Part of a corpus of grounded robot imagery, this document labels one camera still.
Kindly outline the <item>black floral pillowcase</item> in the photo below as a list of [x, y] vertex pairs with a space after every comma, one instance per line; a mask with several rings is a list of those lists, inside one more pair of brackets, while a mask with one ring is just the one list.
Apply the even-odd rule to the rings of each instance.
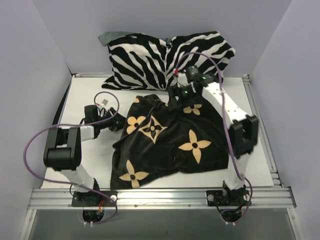
[[224, 170], [229, 161], [222, 117], [202, 97], [171, 111], [155, 94], [138, 95], [113, 148], [113, 190], [139, 188], [178, 172]]

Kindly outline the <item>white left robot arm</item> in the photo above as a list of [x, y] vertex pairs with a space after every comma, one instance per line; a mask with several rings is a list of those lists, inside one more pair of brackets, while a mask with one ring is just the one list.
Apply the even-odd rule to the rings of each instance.
[[43, 163], [65, 176], [77, 194], [90, 206], [101, 201], [99, 185], [82, 165], [82, 142], [96, 139], [101, 130], [118, 132], [123, 129], [126, 118], [114, 108], [102, 104], [84, 107], [81, 126], [55, 127], [48, 131], [43, 154]]

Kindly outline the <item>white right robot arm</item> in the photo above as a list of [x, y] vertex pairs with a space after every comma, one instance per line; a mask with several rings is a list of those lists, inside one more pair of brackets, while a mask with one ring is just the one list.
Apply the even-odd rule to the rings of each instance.
[[188, 67], [184, 75], [186, 83], [178, 82], [167, 88], [168, 109], [182, 109], [196, 97], [203, 97], [222, 117], [229, 163], [223, 181], [227, 188], [222, 191], [221, 197], [226, 204], [232, 205], [240, 198], [238, 189], [245, 185], [249, 155], [258, 143], [259, 119], [246, 113], [232, 100], [223, 89], [220, 76], [201, 73], [196, 66]]

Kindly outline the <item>zebra print pillow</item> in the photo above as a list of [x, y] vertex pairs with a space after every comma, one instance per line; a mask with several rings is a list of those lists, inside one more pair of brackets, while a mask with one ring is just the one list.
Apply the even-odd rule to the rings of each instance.
[[202, 73], [223, 76], [236, 50], [218, 31], [173, 38], [132, 33], [107, 46], [112, 75], [108, 90], [166, 90], [175, 85], [175, 69], [197, 66]]

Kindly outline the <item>grey cloth behind zebra pillow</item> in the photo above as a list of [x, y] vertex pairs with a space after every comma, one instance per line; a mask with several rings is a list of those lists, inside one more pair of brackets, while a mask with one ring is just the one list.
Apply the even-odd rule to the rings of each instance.
[[97, 38], [98, 38], [100, 44], [103, 47], [106, 47], [113, 40], [116, 40], [118, 38], [130, 35], [130, 34], [132, 34], [132, 32], [127, 32], [127, 31], [108, 31], [108, 32], [100, 34]]

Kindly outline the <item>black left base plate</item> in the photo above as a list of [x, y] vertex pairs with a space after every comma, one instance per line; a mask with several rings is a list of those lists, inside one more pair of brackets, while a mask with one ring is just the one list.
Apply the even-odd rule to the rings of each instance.
[[105, 197], [101, 196], [100, 194], [94, 192], [78, 192], [75, 191], [71, 193], [72, 195], [72, 207], [113, 207], [114, 204]]

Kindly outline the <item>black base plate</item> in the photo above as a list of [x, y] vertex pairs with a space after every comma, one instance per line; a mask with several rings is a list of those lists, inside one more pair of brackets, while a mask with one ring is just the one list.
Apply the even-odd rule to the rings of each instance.
[[101, 196], [100, 194], [94, 192], [78, 192], [75, 191], [71, 193], [72, 195], [72, 207], [113, 207], [114, 204], [105, 197]]
[[210, 207], [244, 207], [251, 205], [249, 201], [250, 195], [248, 190], [207, 190], [206, 192], [207, 205]]

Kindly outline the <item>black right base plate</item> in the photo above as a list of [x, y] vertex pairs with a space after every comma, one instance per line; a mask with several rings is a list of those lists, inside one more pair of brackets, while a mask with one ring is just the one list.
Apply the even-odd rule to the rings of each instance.
[[251, 205], [249, 201], [250, 195], [248, 190], [207, 190], [206, 192], [207, 205], [210, 207], [244, 207]]

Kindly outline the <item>aluminium front rail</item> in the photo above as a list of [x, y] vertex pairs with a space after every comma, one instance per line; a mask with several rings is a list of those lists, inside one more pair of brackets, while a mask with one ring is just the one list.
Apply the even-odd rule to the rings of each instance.
[[[36, 189], [32, 191], [28, 208], [70, 210], [72, 201], [68, 189]], [[205, 209], [208, 206], [206, 190], [203, 188], [120, 190], [116, 202], [120, 210]], [[283, 187], [255, 187], [251, 203], [253, 208], [282, 209], [296, 206], [291, 189]]]

